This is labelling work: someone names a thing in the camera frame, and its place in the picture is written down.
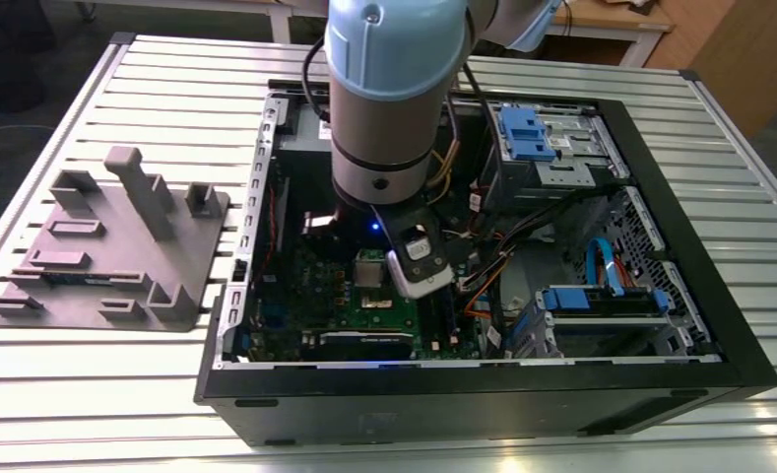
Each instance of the open pc tower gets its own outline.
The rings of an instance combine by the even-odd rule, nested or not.
[[[328,127],[299,85],[271,91],[196,389],[250,445],[627,434],[777,386],[619,102],[489,95],[494,146],[477,97],[451,95],[463,146],[430,208],[447,244],[483,241],[411,301],[367,214],[355,237],[331,228]]]

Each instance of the motherboard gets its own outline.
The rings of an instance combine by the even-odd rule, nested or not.
[[[418,301],[393,286],[380,249],[332,261],[298,244],[263,276],[248,355],[254,361],[478,358],[474,322],[453,316],[449,294]]]

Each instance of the wooden cabinet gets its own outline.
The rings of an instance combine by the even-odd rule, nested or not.
[[[647,67],[694,70],[745,136],[777,112],[777,0],[662,0],[674,22]]]

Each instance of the blue latch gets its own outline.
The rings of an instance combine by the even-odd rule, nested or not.
[[[546,125],[537,112],[530,108],[505,106],[498,116],[514,161],[551,161],[558,154],[546,144]]]
[[[545,289],[542,296],[546,310],[589,309],[589,299],[581,288]]]
[[[670,309],[670,298],[662,289],[653,290],[653,301],[659,309],[659,313],[666,313]]]

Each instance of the metal table surface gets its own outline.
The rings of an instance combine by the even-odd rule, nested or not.
[[[52,207],[47,185],[58,170],[87,169],[112,181],[102,167],[112,144],[140,147],[144,170],[170,183],[211,181],[242,202],[266,83],[299,78],[304,52],[155,36],[111,44],[0,220],[0,276],[22,260]],[[318,78],[322,61],[312,65]],[[491,91],[626,103],[777,367],[777,182],[706,90],[670,71],[494,58],[474,58],[473,68]],[[220,254],[232,249],[239,217],[231,204]],[[202,320],[186,334],[0,329],[0,467],[777,471],[777,389],[629,437],[251,449],[212,410],[192,403],[227,270],[216,258]]]

